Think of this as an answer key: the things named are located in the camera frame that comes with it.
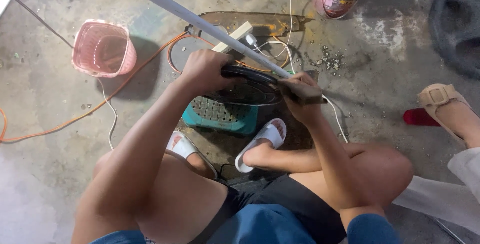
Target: rusty metal plate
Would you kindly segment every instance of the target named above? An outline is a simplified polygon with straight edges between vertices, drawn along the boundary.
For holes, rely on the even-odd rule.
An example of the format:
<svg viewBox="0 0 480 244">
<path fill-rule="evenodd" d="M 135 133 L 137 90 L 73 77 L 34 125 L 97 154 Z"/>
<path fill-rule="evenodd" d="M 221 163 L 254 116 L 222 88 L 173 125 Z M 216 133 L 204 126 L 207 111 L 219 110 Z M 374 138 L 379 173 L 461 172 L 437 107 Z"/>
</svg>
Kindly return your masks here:
<svg viewBox="0 0 480 244">
<path fill-rule="evenodd" d="M 238 11 L 212 11 L 199 14 L 203 20 L 215 25 L 223 26 L 228 34 L 232 34 L 239 26 L 249 21 L 253 26 L 255 37 L 283 36 L 290 31 L 290 14 Z M 305 16 L 292 15 L 292 31 L 301 31 Z M 198 36 L 200 29 L 193 25 L 185 27 L 191 35 Z"/>
</svg>

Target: white pants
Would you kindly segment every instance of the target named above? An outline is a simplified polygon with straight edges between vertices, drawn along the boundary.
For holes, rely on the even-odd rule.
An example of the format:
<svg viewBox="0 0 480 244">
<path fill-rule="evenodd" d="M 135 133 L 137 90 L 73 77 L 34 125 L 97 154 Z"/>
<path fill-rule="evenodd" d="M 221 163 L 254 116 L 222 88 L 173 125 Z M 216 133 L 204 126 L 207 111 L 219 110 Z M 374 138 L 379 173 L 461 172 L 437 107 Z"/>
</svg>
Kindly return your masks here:
<svg viewBox="0 0 480 244">
<path fill-rule="evenodd" d="M 458 224 L 480 235 L 480 147 L 453 156 L 448 169 L 466 186 L 414 176 L 393 204 Z"/>
</svg>

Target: hand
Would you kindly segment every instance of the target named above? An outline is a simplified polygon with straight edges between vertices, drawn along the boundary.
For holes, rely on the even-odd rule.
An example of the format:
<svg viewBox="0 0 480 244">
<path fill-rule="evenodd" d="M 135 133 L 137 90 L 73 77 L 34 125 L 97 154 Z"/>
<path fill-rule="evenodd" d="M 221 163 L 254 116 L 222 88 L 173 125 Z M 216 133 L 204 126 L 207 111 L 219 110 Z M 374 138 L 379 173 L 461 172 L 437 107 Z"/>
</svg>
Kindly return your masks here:
<svg viewBox="0 0 480 244">
<path fill-rule="evenodd" d="M 190 54 L 180 80 L 194 89 L 197 96 L 225 89 L 230 85 L 243 82 L 242 78 L 225 78 L 220 70 L 227 63 L 234 62 L 231 55 L 199 50 Z"/>
<path fill-rule="evenodd" d="M 306 73 L 299 72 L 292 78 L 284 79 L 293 84 L 309 85 L 314 88 L 320 88 L 317 83 Z M 322 115 L 320 104 L 301 105 L 293 102 L 287 96 L 284 96 L 285 103 L 292 112 L 292 115 L 305 126 L 309 126 L 315 122 L 315 119 Z"/>
</svg>

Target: white pvc pipe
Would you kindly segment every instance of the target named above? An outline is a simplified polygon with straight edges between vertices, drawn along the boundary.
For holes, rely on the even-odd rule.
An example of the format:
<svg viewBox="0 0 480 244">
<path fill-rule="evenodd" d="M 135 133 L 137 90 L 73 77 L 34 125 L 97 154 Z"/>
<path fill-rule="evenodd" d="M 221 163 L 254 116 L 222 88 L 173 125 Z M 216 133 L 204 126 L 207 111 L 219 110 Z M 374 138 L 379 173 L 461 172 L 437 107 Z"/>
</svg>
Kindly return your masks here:
<svg viewBox="0 0 480 244">
<path fill-rule="evenodd" d="M 206 32 L 213 38 L 225 43 L 229 47 L 233 48 L 237 52 L 253 59 L 257 63 L 260 63 L 262 66 L 271 69 L 277 75 L 280 75 L 284 78 L 290 78 L 292 75 L 288 73 L 286 70 L 280 68 L 279 66 L 275 65 L 267 58 L 262 56 L 261 54 L 255 53 L 253 50 L 245 46 L 243 43 L 237 41 L 236 39 L 230 37 L 225 32 L 222 32 L 217 27 L 213 26 L 209 22 L 205 21 L 204 19 L 200 18 L 195 13 L 189 11 L 188 9 L 184 8 L 182 5 L 178 4 L 173 0 L 149 0 L 156 5 L 164 8 L 165 10 L 169 11 L 170 13 L 180 17 L 181 19 L 187 21 L 189 24 L 192 24 L 202 31 Z"/>
</svg>

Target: white slide sandal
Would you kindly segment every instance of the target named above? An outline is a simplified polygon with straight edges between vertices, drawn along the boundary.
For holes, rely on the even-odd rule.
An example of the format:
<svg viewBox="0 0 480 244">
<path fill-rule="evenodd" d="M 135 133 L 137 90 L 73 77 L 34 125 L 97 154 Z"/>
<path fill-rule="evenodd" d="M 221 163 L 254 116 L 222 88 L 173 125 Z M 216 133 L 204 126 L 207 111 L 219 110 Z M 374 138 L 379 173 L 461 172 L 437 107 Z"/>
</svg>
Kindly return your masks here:
<svg viewBox="0 0 480 244">
<path fill-rule="evenodd" d="M 181 137 L 181 139 L 178 141 L 178 143 L 173 147 L 173 139 L 175 137 Z M 198 148 L 195 146 L 195 144 L 188 139 L 187 136 L 185 136 L 183 133 L 180 131 L 173 131 L 172 136 L 170 137 L 170 140 L 168 141 L 168 144 L 166 145 L 166 149 L 171 150 L 178 155 L 182 156 L 183 158 L 187 159 L 188 156 L 192 155 L 193 153 L 198 153 L 198 155 L 201 157 L 202 160 L 204 160 L 210 169 L 212 169 L 213 173 L 215 174 L 215 178 L 218 178 L 217 170 L 213 167 L 213 165 L 210 163 L 210 161 L 207 160 L 207 158 L 198 150 Z"/>
<path fill-rule="evenodd" d="M 280 135 L 277 127 L 275 127 L 275 125 L 272 124 L 275 121 L 280 122 L 280 126 L 283 128 L 283 136 Z M 250 171 L 253 170 L 253 168 L 243 163 L 243 154 L 245 154 L 245 152 L 255 147 L 256 141 L 261 138 L 270 140 L 270 142 L 273 143 L 273 148 L 278 149 L 280 146 L 283 145 L 283 142 L 285 142 L 286 136 L 287 136 L 287 126 L 285 125 L 285 122 L 283 122 L 283 120 L 279 118 L 274 118 L 268 121 L 268 123 L 265 124 L 265 126 L 263 126 L 263 128 L 258 132 L 255 138 L 250 143 L 248 143 L 248 145 L 240 152 L 240 154 L 238 154 L 237 158 L 235 159 L 235 167 L 237 167 L 237 170 L 241 173 L 249 173 Z"/>
</svg>

